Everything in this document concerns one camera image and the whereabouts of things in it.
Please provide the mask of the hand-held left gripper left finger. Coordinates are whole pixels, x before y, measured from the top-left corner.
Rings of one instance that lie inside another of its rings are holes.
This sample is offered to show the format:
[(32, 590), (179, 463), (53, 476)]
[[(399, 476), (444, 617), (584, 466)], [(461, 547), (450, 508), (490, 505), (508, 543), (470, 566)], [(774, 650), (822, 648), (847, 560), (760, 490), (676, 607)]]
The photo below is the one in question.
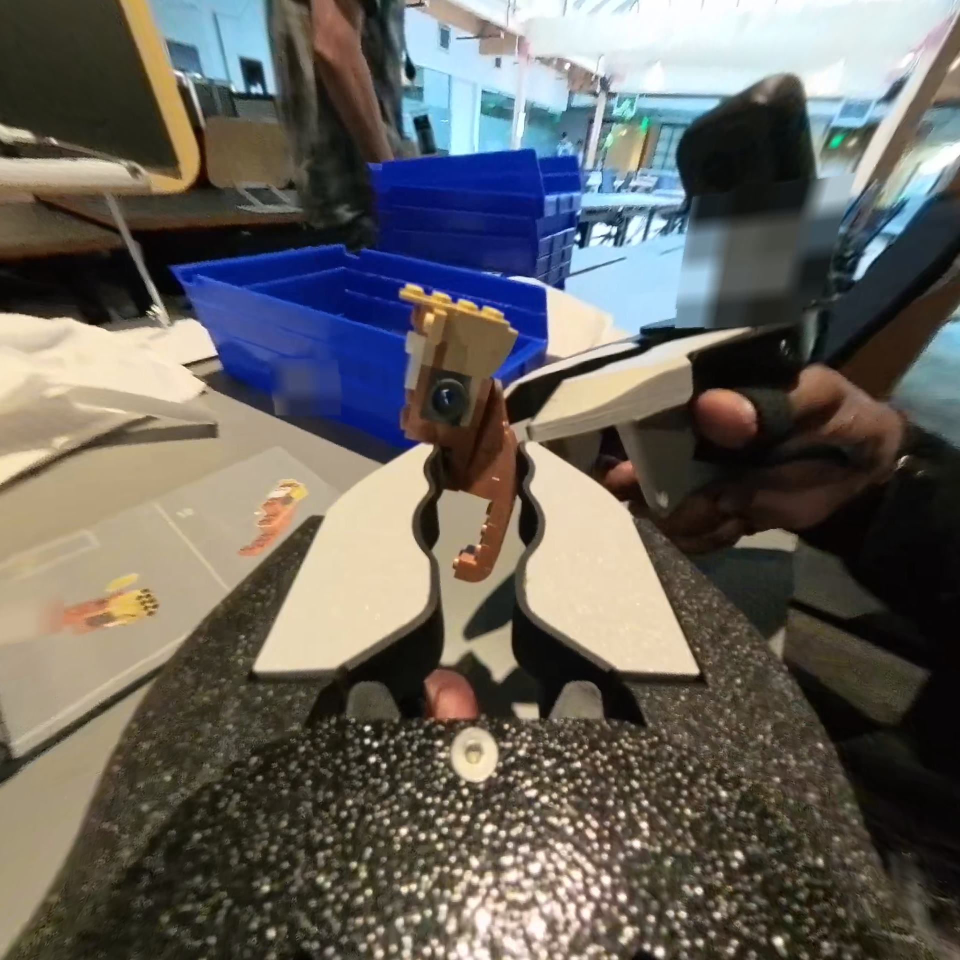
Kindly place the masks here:
[(256, 678), (332, 678), (439, 608), (439, 451), (419, 444), (343, 493), (321, 519), (252, 666)]

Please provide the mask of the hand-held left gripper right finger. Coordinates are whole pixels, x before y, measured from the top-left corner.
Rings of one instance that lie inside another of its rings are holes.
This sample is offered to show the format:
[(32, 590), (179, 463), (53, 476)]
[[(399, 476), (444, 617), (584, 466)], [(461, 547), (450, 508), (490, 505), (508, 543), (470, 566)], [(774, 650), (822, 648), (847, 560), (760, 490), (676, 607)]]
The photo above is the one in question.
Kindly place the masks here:
[(701, 677), (628, 508), (540, 443), (520, 451), (514, 579), (524, 616), (605, 673)]

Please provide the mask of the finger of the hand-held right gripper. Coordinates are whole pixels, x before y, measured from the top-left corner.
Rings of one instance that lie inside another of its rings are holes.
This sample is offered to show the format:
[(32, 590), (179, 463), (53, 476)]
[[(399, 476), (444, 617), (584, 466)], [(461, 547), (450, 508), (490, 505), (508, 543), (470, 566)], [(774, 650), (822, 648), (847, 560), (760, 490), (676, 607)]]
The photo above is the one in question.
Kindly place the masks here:
[(604, 343), (591, 349), (558, 359), (522, 376), (504, 390), (505, 400), (548, 400), (569, 378), (588, 374), (619, 359), (631, 358), (653, 346), (642, 333), (623, 340)]
[(700, 346), (656, 346), (570, 377), (548, 399), (527, 399), (527, 441), (545, 444), (640, 423), (693, 396)]

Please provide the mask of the tan and brown brick figure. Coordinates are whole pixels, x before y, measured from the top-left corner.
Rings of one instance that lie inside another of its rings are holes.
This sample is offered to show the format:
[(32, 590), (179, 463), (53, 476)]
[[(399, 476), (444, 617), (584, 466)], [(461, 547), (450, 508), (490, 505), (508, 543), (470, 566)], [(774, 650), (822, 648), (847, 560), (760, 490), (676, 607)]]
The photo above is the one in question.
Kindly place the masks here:
[(412, 283), (398, 295), (411, 307), (400, 428), (439, 450), (446, 489), (486, 501), (478, 541), (453, 563), (456, 579), (479, 583), (496, 565), (518, 492), (519, 444), (496, 374), (519, 334), (492, 306)]

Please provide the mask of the person's right forearm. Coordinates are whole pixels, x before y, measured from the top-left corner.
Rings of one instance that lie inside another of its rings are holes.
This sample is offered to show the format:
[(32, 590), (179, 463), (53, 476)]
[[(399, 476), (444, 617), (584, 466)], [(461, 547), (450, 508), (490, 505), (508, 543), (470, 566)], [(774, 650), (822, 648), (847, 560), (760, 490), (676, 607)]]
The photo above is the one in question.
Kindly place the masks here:
[(959, 589), (959, 453), (907, 423), (870, 514), (862, 582), (886, 606), (952, 610)]

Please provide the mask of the grey desk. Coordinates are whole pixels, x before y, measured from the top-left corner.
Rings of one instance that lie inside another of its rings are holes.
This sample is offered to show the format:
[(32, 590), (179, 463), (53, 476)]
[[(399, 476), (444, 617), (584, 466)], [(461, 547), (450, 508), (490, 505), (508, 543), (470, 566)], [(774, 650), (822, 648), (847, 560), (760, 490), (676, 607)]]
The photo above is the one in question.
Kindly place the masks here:
[[(98, 442), (54, 463), (2, 495), (3, 520), (50, 510), (29, 528), (3, 535), (2, 557), (25, 550), (31, 536), (46, 543), (274, 447), (301, 459), (338, 495), (396, 455), (348, 427), (274, 417), (265, 401), (222, 375), (214, 362), (199, 364), (196, 373), (208, 386), (196, 406), (216, 418), (218, 437), (191, 438), (189, 428), (171, 428), (148, 440), (142, 434), (151, 429), (139, 426), (116, 442)], [(697, 560), (778, 657), (795, 547), (788, 534), (759, 534), (716, 558)], [(441, 665), (474, 685), (485, 710), (532, 715), (528, 678), (511, 649), (510, 583), (470, 585), (445, 570), (442, 597)], [(156, 680), (166, 678), (166, 669), (154, 673), (30, 758), (2, 765), (2, 958), (14, 957), (21, 936), (40, 917), (118, 744)]]

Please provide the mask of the black panel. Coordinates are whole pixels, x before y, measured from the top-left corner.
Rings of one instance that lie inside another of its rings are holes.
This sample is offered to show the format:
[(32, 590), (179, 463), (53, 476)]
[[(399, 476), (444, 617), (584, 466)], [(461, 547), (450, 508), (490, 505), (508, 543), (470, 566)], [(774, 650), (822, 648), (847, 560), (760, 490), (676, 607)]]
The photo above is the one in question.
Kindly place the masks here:
[(959, 301), (959, 196), (928, 199), (831, 306), (818, 361), (886, 400)]

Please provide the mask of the stack of blue bins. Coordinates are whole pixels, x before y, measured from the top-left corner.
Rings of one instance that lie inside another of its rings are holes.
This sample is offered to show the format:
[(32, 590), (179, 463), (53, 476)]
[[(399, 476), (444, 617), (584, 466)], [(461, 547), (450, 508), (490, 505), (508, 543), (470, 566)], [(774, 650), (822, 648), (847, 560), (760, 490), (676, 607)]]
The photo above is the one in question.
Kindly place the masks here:
[(367, 170), (379, 250), (566, 287), (583, 187), (574, 156), (500, 150)]

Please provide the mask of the grey instruction booklet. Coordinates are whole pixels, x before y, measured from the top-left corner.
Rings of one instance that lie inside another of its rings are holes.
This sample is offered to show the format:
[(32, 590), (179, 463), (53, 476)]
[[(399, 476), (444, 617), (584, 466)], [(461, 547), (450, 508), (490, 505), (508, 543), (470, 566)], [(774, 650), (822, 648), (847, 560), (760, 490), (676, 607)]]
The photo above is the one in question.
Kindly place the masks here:
[(275, 446), (4, 558), (2, 750), (28, 757), (154, 675), (337, 496)]

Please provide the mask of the blue plastic bin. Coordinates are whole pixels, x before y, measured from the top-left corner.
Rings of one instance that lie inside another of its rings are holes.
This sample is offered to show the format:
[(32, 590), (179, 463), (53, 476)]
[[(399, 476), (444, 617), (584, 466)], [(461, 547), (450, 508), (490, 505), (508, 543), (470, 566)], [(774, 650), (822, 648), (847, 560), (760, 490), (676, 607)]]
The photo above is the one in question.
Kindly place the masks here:
[(518, 337), (498, 367), (504, 387), (546, 360), (542, 285), (344, 246), (306, 246), (174, 265), (222, 369), (286, 406), (355, 428), (390, 447), (400, 426), (411, 306), (408, 283), (504, 314)]

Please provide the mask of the crumpled white paper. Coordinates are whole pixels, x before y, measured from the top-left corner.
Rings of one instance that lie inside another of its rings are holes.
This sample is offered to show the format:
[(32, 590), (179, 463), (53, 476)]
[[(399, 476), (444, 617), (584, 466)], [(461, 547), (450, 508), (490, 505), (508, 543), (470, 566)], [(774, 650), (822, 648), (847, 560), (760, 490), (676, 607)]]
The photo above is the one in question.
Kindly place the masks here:
[(1, 485), (129, 426), (212, 426), (206, 384), (188, 366), (214, 358), (193, 318), (109, 331), (73, 318), (1, 316)]

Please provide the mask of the brown wooden table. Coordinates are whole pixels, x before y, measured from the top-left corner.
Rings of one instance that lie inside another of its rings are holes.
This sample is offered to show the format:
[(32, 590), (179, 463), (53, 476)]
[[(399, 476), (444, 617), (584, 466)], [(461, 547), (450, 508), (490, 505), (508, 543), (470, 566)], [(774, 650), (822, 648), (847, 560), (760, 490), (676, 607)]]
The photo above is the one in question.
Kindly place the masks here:
[[(117, 203), (132, 234), (260, 229), (306, 222), (303, 213), (291, 206), (255, 207), (237, 191), (216, 188), (170, 196), (126, 196)], [(110, 253), (123, 246), (103, 198), (2, 200), (2, 262)]]

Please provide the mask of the white metal stand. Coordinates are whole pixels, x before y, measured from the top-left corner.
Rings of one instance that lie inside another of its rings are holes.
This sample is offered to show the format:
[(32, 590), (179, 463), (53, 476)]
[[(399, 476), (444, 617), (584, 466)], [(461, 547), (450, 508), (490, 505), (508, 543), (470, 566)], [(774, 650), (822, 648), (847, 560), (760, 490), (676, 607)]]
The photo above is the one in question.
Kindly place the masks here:
[(3, 234), (2, 256), (64, 257), (113, 249), (115, 244), (106, 240), (104, 227), (66, 227), (66, 213), (50, 219), (42, 207), (66, 197), (100, 197), (149, 297), (146, 316), (163, 329), (169, 328), (166, 306), (119, 203), (119, 197), (148, 196), (155, 191), (148, 172), (133, 162), (104, 159), (27, 130), (2, 126), (1, 134), (2, 209), (12, 208), (16, 214), (11, 219), (2, 213), (2, 227), (47, 232), (43, 237), (25, 240)]

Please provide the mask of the wooden post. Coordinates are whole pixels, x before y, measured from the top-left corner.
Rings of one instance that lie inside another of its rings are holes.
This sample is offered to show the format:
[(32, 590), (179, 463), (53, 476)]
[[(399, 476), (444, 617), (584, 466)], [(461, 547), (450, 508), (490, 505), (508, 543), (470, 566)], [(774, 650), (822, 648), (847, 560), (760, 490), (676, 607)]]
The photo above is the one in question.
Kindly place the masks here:
[(942, 29), (937, 29), (935, 40), (918, 55), (904, 86), (870, 139), (855, 170), (850, 189), (852, 199), (866, 196), (873, 201), (882, 193), (913, 141), (924, 114), (952, 68), (958, 66), (958, 3), (953, 6), (950, 18)]

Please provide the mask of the dark screen with yellow frame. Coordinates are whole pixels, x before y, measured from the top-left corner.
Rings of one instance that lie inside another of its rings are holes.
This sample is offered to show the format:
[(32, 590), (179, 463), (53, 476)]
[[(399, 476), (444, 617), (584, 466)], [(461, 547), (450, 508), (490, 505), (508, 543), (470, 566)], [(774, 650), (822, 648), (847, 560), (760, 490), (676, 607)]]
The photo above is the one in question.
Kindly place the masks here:
[(197, 137), (151, 5), (1, 3), (1, 124), (145, 169), (150, 195), (186, 191)]

